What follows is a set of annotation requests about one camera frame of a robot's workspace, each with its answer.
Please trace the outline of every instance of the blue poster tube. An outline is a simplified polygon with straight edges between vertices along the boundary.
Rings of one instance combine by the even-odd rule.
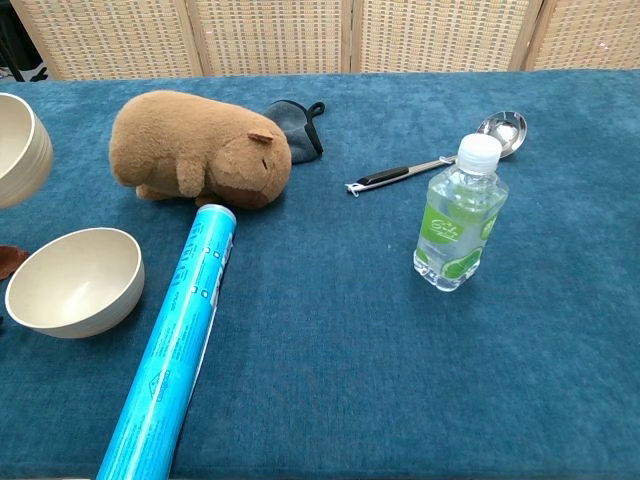
[[[97,480],[169,478],[235,227],[220,205],[198,210]]]

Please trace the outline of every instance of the bowl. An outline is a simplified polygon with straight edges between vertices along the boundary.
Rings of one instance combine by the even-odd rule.
[[[52,163],[51,140],[38,116],[22,98],[0,93],[0,208],[38,191]]]
[[[58,338],[84,338],[124,320],[144,287],[140,246],[115,228],[87,228],[46,244],[13,274],[5,295],[17,323]]]

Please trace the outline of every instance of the rattan panel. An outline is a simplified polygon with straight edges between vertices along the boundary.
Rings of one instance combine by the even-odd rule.
[[[187,0],[187,6],[205,74],[349,69],[350,1]]]
[[[507,70],[523,25],[535,19],[540,3],[356,2],[361,5],[354,18],[354,64],[364,72]]]
[[[558,1],[540,35],[534,69],[638,68],[640,0]]]
[[[181,0],[12,0],[55,78],[201,75]]]

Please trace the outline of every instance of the blue table cover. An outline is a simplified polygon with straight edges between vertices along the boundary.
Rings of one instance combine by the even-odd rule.
[[[116,113],[159,88],[326,104],[322,158],[268,208],[234,209],[172,477],[640,478],[637,70],[0,84],[55,150],[44,188],[0,211],[0,243],[116,227],[146,266],[138,307],[96,337],[0,307],[0,477],[91,478],[102,461],[196,211],[110,173]],[[344,184],[453,154],[500,110],[529,123],[498,169],[510,197],[477,273],[442,293],[412,266],[435,172],[359,198]]]

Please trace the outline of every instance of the white bottle cap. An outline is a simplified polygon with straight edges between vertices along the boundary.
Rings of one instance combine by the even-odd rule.
[[[495,172],[502,153],[497,138],[484,133],[471,133],[460,142],[456,163],[467,173],[487,174]]]

